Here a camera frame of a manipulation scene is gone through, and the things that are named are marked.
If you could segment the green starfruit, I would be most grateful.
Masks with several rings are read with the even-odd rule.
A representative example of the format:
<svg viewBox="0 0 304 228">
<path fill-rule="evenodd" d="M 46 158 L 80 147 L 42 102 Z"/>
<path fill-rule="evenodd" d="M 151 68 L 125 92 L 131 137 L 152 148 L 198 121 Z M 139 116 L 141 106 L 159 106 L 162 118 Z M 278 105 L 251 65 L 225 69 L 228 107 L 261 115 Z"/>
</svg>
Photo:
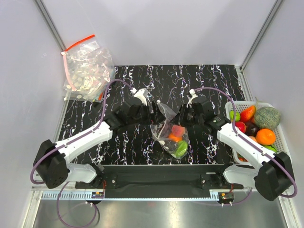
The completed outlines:
<svg viewBox="0 0 304 228">
<path fill-rule="evenodd" d="M 184 140 L 178 141 L 176 150 L 173 153 L 173 157 L 182 158 L 184 155 L 186 155 L 187 151 L 188 151 L 188 143 Z"/>
</svg>

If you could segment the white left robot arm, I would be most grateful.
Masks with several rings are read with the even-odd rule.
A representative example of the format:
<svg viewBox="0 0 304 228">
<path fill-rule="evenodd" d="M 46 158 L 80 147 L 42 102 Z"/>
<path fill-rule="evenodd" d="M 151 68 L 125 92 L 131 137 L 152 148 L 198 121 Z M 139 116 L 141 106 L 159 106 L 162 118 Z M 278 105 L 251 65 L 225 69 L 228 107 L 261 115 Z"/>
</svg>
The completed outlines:
<svg viewBox="0 0 304 228">
<path fill-rule="evenodd" d="M 43 184 L 54 189 L 65 182 L 82 182 L 98 188 L 103 181 L 103 169 L 93 164 L 75 164 L 72 161 L 92 147 L 112 139 L 129 125 L 160 124 L 165 120 L 155 102 L 150 111 L 139 98 L 123 102 L 92 127 L 56 143 L 44 141 L 33 163 Z"/>
</svg>

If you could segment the dark plum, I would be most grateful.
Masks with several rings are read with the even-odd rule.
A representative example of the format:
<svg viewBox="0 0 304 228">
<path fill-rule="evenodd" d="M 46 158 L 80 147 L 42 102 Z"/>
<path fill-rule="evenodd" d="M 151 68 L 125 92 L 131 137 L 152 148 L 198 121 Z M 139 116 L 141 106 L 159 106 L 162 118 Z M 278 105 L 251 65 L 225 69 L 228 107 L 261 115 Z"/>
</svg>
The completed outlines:
<svg viewBox="0 0 304 228">
<path fill-rule="evenodd" d="M 246 125 L 245 134 L 247 136 L 254 136 L 255 137 L 257 135 L 257 132 L 260 130 L 260 128 L 252 122 L 246 122 L 245 125 Z"/>
</svg>

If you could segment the clear spotted zip bag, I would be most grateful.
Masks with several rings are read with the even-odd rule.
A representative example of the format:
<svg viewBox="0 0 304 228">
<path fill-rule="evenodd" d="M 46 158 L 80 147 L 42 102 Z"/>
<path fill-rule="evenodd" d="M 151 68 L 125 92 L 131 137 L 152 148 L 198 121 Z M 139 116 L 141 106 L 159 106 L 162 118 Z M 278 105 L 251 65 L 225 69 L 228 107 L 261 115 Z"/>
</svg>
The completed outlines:
<svg viewBox="0 0 304 228">
<path fill-rule="evenodd" d="M 173 158 L 182 159 L 188 152 L 190 142 L 186 128 L 171 123 L 177 114 L 160 100 L 156 103 L 156 111 L 163 118 L 160 123 L 150 125 L 153 139 Z"/>
</svg>

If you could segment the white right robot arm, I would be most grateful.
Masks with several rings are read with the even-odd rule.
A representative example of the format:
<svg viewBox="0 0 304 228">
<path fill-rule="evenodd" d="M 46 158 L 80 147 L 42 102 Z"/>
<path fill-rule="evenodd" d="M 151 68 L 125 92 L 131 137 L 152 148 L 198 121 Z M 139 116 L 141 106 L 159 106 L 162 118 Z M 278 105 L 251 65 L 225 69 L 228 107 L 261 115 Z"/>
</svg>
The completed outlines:
<svg viewBox="0 0 304 228">
<path fill-rule="evenodd" d="M 290 187 L 294 188 L 291 198 L 298 193 L 290 157 L 284 153 L 272 153 L 267 148 L 251 140 L 238 130 L 222 114 L 215 114 L 212 104 L 204 97 L 195 97 L 180 107 L 171 120 L 174 125 L 182 127 L 200 126 L 203 131 L 216 137 L 242 155 L 249 166 L 230 165 L 218 174 L 216 184 L 227 188 L 231 184 L 256 189 L 268 201 L 284 194 Z"/>
</svg>

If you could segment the purple grape bunch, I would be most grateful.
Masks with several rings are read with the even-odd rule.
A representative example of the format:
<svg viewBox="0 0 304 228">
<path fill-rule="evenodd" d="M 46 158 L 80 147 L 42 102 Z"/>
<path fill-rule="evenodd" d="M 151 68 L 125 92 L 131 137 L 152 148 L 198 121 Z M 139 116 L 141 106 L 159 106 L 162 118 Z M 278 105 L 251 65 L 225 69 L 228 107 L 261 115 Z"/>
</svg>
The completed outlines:
<svg viewBox="0 0 304 228">
<path fill-rule="evenodd" d="M 162 135 L 169 135 L 171 133 L 172 124 L 163 125 L 162 129 L 160 130 L 159 134 Z"/>
</svg>

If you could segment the peach fruit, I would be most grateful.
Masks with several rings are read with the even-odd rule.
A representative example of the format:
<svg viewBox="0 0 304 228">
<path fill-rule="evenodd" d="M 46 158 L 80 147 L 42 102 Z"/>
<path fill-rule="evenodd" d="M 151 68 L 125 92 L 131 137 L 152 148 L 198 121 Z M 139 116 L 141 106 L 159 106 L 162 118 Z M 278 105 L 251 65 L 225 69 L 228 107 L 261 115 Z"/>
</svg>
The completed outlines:
<svg viewBox="0 0 304 228">
<path fill-rule="evenodd" d="M 174 136 L 182 137 L 186 132 L 186 128 L 178 125 L 173 125 L 171 128 L 171 133 Z"/>
</svg>

